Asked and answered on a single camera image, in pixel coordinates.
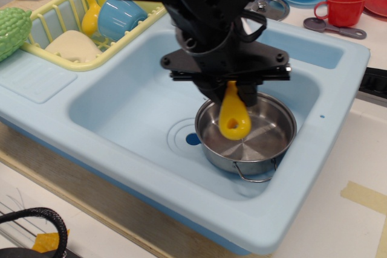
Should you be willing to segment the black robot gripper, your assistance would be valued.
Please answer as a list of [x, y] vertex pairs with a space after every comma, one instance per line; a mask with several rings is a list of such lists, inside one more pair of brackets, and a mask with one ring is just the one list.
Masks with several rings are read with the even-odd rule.
[[247, 107], [257, 103], [257, 85], [264, 81], [289, 80], [289, 55], [258, 42], [263, 27], [248, 34], [233, 27], [214, 45], [203, 45], [193, 36], [176, 30], [180, 46], [160, 60], [176, 81], [191, 81], [209, 100], [220, 105], [226, 81], [237, 81], [238, 95]]

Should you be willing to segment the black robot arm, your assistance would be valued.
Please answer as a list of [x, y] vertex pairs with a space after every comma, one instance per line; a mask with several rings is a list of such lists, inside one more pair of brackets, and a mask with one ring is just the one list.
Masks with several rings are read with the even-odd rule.
[[285, 51], [258, 42], [267, 20], [246, 9], [253, 0], [139, 0], [160, 2], [169, 13], [180, 49], [161, 59], [175, 81], [191, 81], [215, 103], [234, 81], [246, 106], [258, 86], [290, 78]]

